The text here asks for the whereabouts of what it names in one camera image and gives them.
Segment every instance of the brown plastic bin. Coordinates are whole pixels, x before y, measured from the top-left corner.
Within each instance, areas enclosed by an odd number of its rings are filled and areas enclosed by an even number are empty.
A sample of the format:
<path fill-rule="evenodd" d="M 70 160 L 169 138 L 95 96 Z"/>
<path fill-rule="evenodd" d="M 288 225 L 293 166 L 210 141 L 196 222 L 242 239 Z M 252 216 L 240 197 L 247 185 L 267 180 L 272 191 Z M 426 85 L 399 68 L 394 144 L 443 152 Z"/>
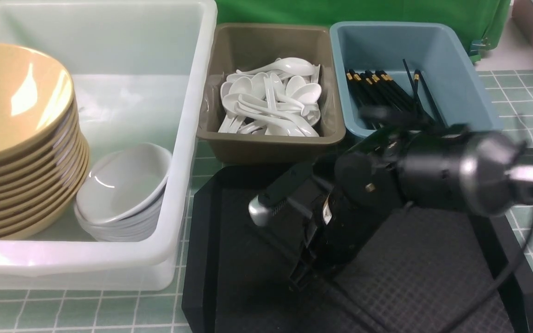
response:
<path fill-rule="evenodd" d="M 218 133 L 224 117 L 219 88 L 228 74 L 267 65 L 278 57 L 300 57 L 320 65 L 320 137 Z M 321 154 L 345 137 L 332 46 L 326 27 L 228 23 L 215 30 L 197 137 L 228 164 L 299 162 Z"/>

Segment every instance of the stack of white bowls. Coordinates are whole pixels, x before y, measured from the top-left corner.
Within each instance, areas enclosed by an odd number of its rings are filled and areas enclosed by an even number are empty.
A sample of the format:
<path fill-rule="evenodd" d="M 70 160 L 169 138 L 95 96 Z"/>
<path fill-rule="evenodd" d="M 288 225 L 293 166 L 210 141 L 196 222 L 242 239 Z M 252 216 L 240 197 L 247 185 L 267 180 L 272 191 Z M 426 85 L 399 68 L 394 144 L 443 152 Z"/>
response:
<path fill-rule="evenodd" d="M 83 230 L 104 242 L 139 242 L 150 237 L 171 160 L 169 150 L 142 143 L 98 161 L 74 204 Z"/>

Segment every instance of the robotic arm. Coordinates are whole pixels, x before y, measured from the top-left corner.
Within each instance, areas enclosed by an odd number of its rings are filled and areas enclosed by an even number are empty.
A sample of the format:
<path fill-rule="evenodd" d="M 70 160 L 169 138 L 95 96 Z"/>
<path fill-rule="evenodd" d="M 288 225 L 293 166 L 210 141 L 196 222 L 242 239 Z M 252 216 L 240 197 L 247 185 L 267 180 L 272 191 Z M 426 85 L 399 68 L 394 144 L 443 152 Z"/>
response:
<path fill-rule="evenodd" d="M 294 165 L 248 208 L 265 226 L 285 204 L 304 216 L 302 253 L 290 276 L 302 289 L 313 271 L 338 274 L 398 209 L 495 216 L 533 205 L 533 152 L 501 132 L 463 125 L 417 133 L 385 127 L 341 156 Z"/>

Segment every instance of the white plastic bin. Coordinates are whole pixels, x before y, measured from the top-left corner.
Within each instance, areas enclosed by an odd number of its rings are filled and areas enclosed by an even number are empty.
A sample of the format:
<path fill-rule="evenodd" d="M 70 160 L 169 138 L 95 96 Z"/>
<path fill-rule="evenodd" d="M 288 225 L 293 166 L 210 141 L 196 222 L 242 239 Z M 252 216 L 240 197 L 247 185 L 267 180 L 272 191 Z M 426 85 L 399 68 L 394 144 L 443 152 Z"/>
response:
<path fill-rule="evenodd" d="M 174 154 L 154 234 L 95 242 L 71 210 L 0 240 L 0 289 L 160 290 L 174 278 L 217 7 L 213 0 L 0 0 L 0 43 L 71 72 L 93 163 L 139 142 Z"/>

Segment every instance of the chopstick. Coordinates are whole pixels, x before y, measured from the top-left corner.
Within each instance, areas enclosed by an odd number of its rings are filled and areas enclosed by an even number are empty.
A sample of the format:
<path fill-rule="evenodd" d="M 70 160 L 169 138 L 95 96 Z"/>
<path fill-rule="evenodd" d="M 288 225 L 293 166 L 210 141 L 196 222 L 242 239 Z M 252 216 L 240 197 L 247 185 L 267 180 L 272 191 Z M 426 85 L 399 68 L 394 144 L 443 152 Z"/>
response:
<path fill-rule="evenodd" d="M 435 99 L 433 99 L 433 95 L 431 94 L 431 91 L 427 86 L 427 82 L 425 82 L 425 78 L 423 78 L 423 73 L 421 73 L 421 71 L 417 69 L 415 70 L 415 76 L 417 76 L 417 80 L 420 80 L 421 84 L 423 84 L 423 90 L 425 90 L 425 95 L 427 96 L 427 101 L 429 101 L 429 105 L 431 106 L 431 112 L 433 112 L 435 120 L 442 128 L 446 128 L 446 122 L 441 116 L 440 110 L 437 108 Z"/>

